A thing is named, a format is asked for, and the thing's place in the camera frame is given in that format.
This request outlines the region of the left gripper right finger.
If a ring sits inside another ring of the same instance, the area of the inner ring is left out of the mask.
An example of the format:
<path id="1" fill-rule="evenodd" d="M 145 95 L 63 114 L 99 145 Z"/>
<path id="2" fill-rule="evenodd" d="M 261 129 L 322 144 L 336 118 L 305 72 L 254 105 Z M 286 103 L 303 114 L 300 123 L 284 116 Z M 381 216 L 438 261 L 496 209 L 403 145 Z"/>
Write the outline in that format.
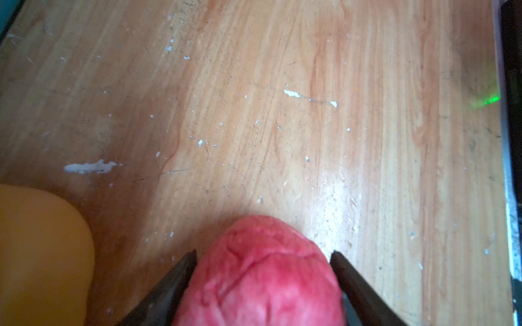
<path id="1" fill-rule="evenodd" d="M 330 266 L 342 291 L 347 325 L 406 325 L 341 252 L 333 252 Z"/>

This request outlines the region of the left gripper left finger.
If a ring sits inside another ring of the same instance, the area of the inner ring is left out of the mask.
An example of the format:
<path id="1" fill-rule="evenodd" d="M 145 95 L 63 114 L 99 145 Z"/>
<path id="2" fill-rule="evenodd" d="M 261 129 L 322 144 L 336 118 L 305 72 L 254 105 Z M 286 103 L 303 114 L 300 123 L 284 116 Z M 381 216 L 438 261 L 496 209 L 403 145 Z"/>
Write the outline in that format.
<path id="1" fill-rule="evenodd" d="M 117 325 L 172 325 L 196 267 L 197 251 L 193 250 L 186 253 Z"/>

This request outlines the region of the netted apple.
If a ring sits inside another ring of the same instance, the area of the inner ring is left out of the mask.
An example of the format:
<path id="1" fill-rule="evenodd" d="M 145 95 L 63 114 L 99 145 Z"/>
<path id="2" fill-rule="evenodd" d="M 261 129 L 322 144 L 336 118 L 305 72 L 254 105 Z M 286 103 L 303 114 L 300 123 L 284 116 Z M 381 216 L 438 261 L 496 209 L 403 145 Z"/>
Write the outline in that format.
<path id="1" fill-rule="evenodd" d="M 198 262 L 174 325 L 345 325 L 320 248 L 269 216 L 244 217 Z"/>

